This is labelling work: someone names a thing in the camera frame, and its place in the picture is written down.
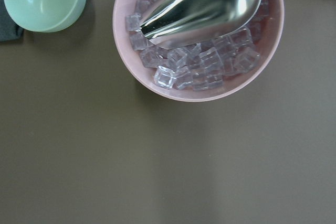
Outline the clear ice cube front left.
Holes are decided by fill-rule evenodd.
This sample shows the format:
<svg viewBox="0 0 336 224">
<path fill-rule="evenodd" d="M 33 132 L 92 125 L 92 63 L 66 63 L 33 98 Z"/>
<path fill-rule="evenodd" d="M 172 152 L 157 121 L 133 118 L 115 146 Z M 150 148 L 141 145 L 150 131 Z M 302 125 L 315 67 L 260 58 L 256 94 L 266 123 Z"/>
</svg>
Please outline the clear ice cube front left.
<svg viewBox="0 0 336 224">
<path fill-rule="evenodd" d="M 161 88 L 172 89 L 176 82 L 175 72 L 165 66 L 158 66 L 154 75 L 154 84 Z"/>
</svg>

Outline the clear ice cube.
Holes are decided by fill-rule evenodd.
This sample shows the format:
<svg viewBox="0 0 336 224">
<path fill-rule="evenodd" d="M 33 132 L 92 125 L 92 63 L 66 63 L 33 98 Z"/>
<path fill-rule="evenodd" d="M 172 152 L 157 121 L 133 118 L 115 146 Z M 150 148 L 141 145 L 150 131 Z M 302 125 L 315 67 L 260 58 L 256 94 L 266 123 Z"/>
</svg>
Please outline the clear ice cube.
<svg viewBox="0 0 336 224">
<path fill-rule="evenodd" d="M 199 54 L 201 66 L 206 71 L 218 70 L 223 66 L 222 60 L 215 47 Z"/>
<path fill-rule="evenodd" d="M 176 82 L 175 72 L 165 66 L 158 66 L 154 75 L 154 84 L 161 88 L 172 89 Z"/>
<path fill-rule="evenodd" d="M 229 38 L 235 49 L 238 49 L 240 47 L 255 47 L 250 29 L 247 27 L 243 27 L 237 31 L 230 33 Z"/>
</svg>

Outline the clear ice cube centre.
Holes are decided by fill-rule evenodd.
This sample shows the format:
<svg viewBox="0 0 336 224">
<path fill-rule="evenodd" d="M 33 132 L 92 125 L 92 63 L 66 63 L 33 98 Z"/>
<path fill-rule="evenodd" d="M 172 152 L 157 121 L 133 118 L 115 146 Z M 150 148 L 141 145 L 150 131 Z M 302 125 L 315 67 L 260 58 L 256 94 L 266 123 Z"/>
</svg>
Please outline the clear ice cube centre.
<svg viewBox="0 0 336 224">
<path fill-rule="evenodd" d="M 215 47 L 199 54 L 201 66 L 206 71 L 218 70 L 223 66 L 222 60 Z"/>
</svg>

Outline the clear ice cube right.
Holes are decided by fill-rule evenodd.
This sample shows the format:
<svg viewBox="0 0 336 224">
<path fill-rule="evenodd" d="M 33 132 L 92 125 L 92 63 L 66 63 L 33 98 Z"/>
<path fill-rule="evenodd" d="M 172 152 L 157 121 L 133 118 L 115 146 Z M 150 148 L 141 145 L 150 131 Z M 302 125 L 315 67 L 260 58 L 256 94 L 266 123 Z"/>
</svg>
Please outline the clear ice cube right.
<svg viewBox="0 0 336 224">
<path fill-rule="evenodd" d="M 250 29 L 247 27 L 243 27 L 237 31 L 230 33 L 229 38 L 235 49 L 238 49 L 240 47 L 255 47 Z"/>
</svg>

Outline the metal ice scoop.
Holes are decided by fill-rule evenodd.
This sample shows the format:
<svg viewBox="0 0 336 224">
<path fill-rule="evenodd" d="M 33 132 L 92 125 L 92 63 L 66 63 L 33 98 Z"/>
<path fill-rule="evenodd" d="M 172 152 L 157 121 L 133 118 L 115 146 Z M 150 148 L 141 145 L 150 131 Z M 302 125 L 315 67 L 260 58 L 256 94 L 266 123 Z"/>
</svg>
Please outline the metal ice scoop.
<svg viewBox="0 0 336 224">
<path fill-rule="evenodd" d="M 261 0 L 157 0 L 145 12 L 140 29 L 165 48 L 195 44 L 234 32 L 256 14 Z"/>
</svg>

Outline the pink bowl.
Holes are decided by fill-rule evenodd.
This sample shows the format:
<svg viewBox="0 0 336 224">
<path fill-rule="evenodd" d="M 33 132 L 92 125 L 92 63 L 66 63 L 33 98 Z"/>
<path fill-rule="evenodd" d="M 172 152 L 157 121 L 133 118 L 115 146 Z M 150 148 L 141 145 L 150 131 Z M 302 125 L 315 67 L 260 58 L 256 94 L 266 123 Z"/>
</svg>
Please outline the pink bowl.
<svg viewBox="0 0 336 224">
<path fill-rule="evenodd" d="M 224 79 L 224 87 L 193 91 L 158 87 L 154 84 L 155 69 L 145 68 L 132 49 L 129 34 L 125 28 L 126 15 L 132 14 L 137 0 L 115 0 L 113 9 L 113 35 L 117 50 L 128 71 L 149 90 L 172 100 L 183 102 L 205 102 L 231 95 L 250 84 L 268 65 L 273 57 L 282 34 L 284 24 L 284 0 L 268 0 L 269 16 L 261 22 L 261 39 L 256 45 L 260 60 L 255 69 Z"/>
</svg>

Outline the grey folded cloth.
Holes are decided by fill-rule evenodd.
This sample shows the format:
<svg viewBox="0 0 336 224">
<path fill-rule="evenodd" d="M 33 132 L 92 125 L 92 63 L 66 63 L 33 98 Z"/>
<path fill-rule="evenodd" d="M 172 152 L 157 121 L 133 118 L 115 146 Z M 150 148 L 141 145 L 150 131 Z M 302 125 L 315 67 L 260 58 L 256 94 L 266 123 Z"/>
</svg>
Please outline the grey folded cloth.
<svg viewBox="0 0 336 224">
<path fill-rule="evenodd" d="M 8 14 L 4 0 L 1 0 L 1 42 L 20 39 L 23 29 Z"/>
</svg>

